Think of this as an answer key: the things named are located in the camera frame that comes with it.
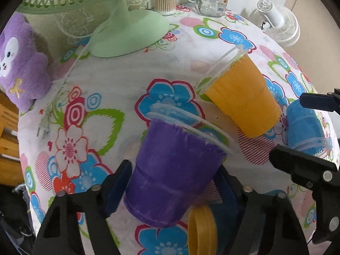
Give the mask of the purple plastic cup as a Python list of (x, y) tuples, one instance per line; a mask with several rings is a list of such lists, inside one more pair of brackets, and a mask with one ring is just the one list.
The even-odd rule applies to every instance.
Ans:
[(209, 186), (232, 151), (220, 127), (175, 106), (153, 104), (124, 196), (132, 216), (152, 227), (174, 226)]

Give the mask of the blue plastic cup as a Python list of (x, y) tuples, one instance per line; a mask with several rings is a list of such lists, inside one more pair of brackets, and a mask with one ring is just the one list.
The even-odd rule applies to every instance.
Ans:
[(288, 147), (312, 156), (325, 155), (330, 141), (313, 109), (304, 108), (299, 100), (292, 102), (286, 110), (288, 122)]

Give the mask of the dark teal cup yellow rim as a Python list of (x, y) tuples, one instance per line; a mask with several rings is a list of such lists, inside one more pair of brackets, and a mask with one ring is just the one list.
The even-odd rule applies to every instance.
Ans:
[(235, 228), (239, 209), (228, 184), (219, 185), (221, 204), (191, 210), (188, 220), (189, 254), (223, 254)]

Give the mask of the orange plastic cup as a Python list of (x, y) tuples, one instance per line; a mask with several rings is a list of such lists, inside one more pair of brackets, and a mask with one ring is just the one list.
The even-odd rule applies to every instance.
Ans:
[(258, 137), (279, 121), (281, 109), (266, 80), (242, 45), (233, 47), (207, 72), (208, 81), (198, 85), (247, 137)]

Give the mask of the black clothes pile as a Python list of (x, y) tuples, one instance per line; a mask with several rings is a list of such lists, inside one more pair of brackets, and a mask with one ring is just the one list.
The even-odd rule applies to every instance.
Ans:
[(1, 254), (31, 254), (35, 239), (25, 185), (1, 185)]

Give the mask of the wooden chair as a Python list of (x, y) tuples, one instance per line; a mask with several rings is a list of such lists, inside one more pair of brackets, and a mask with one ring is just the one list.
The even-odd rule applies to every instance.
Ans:
[(1, 92), (1, 184), (15, 187), (24, 181), (17, 139), (18, 109)]

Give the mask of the white floor fan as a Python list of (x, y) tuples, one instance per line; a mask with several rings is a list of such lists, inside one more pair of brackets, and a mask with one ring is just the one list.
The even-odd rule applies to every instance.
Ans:
[(269, 0), (259, 0), (255, 15), (259, 28), (282, 48), (291, 47), (299, 40), (299, 23), (287, 7), (275, 5)]

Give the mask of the purple plush bunny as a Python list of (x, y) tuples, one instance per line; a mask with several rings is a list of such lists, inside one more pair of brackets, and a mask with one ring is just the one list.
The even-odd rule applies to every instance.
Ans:
[(21, 112), (48, 93), (47, 66), (48, 57), (37, 51), (31, 25), (15, 12), (1, 33), (1, 86)]

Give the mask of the cotton swab container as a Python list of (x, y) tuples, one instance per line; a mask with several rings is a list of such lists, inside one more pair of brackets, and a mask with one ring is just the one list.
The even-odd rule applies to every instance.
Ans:
[(173, 15), (176, 11), (177, 0), (150, 0), (150, 7), (163, 16)]

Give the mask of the green desk fan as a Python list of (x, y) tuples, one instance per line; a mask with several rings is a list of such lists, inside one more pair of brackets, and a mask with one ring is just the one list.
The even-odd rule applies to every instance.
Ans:
[(22, 0), (17, 9), (29, 14), (60, 13), (103, 1), (109, 2), (110, 17), (91, 35), (88, 47), (94, 57), (130, 54), (156, 43), (169, 30), (164, 16), (152, 10), (130, 11), (126, 0)]

